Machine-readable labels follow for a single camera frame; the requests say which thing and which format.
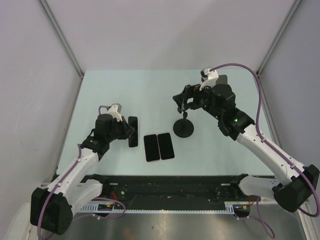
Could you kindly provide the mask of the white phone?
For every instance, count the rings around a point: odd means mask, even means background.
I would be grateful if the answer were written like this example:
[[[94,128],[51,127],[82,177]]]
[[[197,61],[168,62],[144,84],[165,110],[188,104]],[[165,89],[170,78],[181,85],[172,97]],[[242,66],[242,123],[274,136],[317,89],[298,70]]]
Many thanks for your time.
[[[157,135],[160,157],[162,160],[169,160],[175,157],[171,134],[161,133]]]

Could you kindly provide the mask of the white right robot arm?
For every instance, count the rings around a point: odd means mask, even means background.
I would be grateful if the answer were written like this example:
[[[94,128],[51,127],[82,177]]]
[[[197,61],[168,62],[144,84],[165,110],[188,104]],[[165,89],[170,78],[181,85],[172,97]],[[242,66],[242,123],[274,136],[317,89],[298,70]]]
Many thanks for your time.
[[[262,134],[257,123],[236,107],[236,95],[228,84],[202,88],[186,85],[172,98],[179,113],[203,109],[217,119],[219,130],[226,137],[246,147],[276,176],[275,181],[247,175],[230,188],[231,196],[242,201],[248,195],[275,200],[283,209],[294,213],[316,192],[319,169],[294,160]]]

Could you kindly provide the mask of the pink phone black screen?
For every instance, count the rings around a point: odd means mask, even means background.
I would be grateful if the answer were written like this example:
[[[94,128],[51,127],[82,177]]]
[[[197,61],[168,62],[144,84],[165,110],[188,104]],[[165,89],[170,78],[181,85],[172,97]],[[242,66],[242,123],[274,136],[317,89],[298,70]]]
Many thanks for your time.
[[[158,138],[156,134],[145,135],[143,137],[145,158],[148,163],[160,160]]]

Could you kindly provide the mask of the black phone stand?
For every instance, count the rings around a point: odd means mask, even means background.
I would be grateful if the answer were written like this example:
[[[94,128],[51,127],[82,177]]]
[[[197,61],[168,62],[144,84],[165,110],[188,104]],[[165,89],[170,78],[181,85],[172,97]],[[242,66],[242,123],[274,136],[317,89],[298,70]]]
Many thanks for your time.
[[[173,132],[179,138],[188,138],[194,133],[194,125],[187,117],[187,111],[183,110],[182,118],[178,119],[173,125]]]

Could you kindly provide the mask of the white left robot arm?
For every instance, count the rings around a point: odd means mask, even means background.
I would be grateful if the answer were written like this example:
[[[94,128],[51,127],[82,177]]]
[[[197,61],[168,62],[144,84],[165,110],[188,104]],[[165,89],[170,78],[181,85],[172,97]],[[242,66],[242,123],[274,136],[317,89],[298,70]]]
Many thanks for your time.
[[[36,188],[31,195],[30,223],[38,231],[62,235],[70,227],[75,214],[94,198],[105,200],[111,188],[95,179],[78,186],[88,170],[110,149],[111,142],[126,140],[135,129],[117,111],[99,114],[95,127],[78,145],[78,155],[68,168],[45,188]]]

